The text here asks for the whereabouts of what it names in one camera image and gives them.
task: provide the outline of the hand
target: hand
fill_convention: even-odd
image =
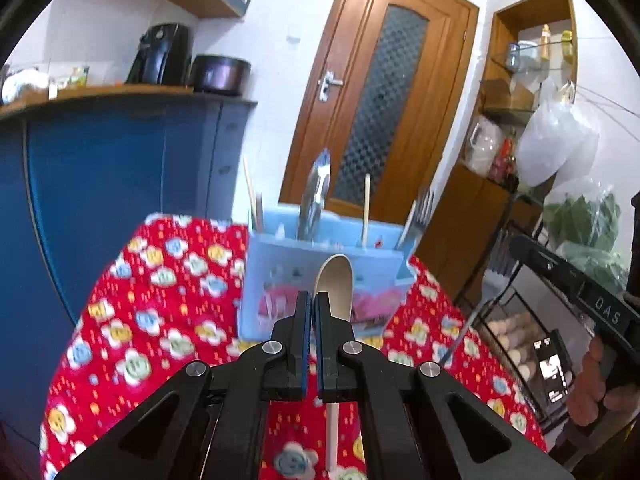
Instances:
[[[602,341],[596,336],[582,359],[582,371],[575,378],[574,390],[567,399],[569,416],[578,426],[588,426],[598,418],[598,402],[603,397],[605,407],[614,412],[631,412],[640,402],[640,388],[634,384],[614,388],[605,395],[606,386],[600,374],[603,351]]]

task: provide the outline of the wooden countertop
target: wooden countertop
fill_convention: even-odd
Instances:
[[[36,114],[40,110],[57,108],[63,104],[71,104],[72,102],[81,102],[83,100],[105,101],[112,98],[126,100],[126,98],[136,96],[153,97],[158,96],[163,101],[171,101],[172,99],[183,100],[203,100],[203,101],[222,101],[233,103],[245,103],[249,106],[255,106],[255,101],[249,101],[240,97],[228,97],[218,94],[194,92],[193,88],[182,86],[164,86],[149,84],[121,84],[115,86],[85,86],[71,89],[61,89],[58,96],[49,99],[47,91],[31,92],[30,94],[15,100],[5,106],[0,107],[0,121],[14,118],[23,114]]]

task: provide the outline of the wooden door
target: wooden door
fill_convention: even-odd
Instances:
[[[328,209],[402,223],[431,182],[449,135],[478,10],[465,0],[336,0],[308,83],[281,202],[299,203],[321,150],[332,158]],[[343,86],[319,99],[327,71]]]

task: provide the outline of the table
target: table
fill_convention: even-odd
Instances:
[[[192,359],[211,365],[237,359],[245,226],[188,216],[149,216],[103,272],[51,381],[40,427],[46,480]],[[438,360],[463,317],[417,260],[417,283],[384,335],[363,342],[392,361]],[[338,469],[324,471],[326,409],[317,397],[316,354],[309,358],[303,402],[270,406],[262,480],[366,478],[355,403],[340,405]],[[477,333],[446,369],[530,441],[545,450],[540,428],[513,380]]]

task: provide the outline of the utensil holder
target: utensil holder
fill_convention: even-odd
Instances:
[[[416,280],[416,271],[407,263],[407,256],[392,249],[402,226],[369,222],[372,246],[363,248],[362,220],[325,211],[314,241],[307,242],[295,239],[298,215],[296,206],[265,210],[262,233],[255,232],[249,222],[244,288],[238,310],[239,337],[268,339],[274,323],[293,314],[298,291],[313,291],[316,274],[332,254],[344,254],[353,266],[354,334],[359,338],[382,336]]]

